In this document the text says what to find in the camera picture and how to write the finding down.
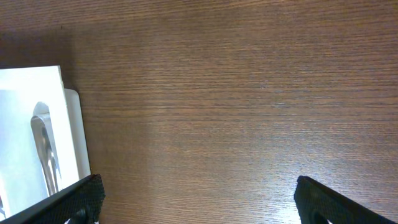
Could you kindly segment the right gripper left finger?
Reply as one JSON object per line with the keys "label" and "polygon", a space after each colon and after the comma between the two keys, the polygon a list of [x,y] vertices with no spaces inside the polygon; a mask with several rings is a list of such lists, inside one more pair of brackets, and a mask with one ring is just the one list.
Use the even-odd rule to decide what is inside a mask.
{"label": "right gripper left finger", "polygon": [[1,224],[95,224],[99,222],[104,199],[101,176],[91,174]]}

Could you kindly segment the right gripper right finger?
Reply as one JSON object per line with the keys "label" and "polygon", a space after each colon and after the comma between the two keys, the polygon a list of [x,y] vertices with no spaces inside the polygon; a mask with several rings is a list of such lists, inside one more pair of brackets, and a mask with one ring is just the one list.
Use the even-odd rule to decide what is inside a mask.
{"label": "right gripper right finger", "polygon": [[302,224],[396,224],[308,176],[298,177],[294,200]]}

